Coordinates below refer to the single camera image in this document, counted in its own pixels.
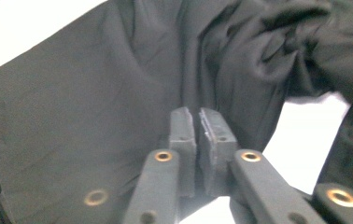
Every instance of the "wrinkled fabric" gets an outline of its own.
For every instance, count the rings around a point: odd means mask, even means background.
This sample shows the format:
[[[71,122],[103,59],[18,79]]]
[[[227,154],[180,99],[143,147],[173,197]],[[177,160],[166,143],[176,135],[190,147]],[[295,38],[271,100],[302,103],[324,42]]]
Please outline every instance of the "wrinkled fabric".
[[[327,91],[353,105],[353,0],[107,1],[0,67],[0,202],[16,223],[120,223],[173,109],[217,109],[263,151],[288,97]],[[353,188],[339,146],[323,174]]]

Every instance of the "white background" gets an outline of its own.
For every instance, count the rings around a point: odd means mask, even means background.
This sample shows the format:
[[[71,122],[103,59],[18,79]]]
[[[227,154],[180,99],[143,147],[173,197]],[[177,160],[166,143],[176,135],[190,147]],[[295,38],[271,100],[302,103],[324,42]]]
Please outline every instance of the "white background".
[[[0,65],[105,0],[1,0]],[[293,187],[312,193],[348,105],[340,95],[286,103],[264,155]],[[229,199],[218,198],[182,224],[232,224]]]

